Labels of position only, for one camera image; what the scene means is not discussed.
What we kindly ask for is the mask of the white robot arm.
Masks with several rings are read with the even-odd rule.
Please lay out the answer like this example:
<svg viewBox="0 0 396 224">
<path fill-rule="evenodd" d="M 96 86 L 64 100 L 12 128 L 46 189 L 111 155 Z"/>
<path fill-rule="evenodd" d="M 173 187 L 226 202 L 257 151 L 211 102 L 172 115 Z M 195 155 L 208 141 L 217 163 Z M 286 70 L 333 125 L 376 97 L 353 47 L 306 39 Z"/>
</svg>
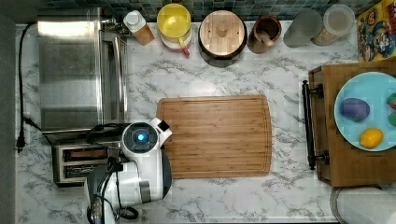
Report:
<svg viewBox="0 0 396 224">
<path fill-rule="evenodd" d="M 118 124 L 116 130 L 121 156 L 96 166 L 84 182 L 90 224 L 136 219 L 136 205 L 163 199 L 172 185 L 170 162 L 163 150 L 172 131 L 165 121 Z"/>
</svg>

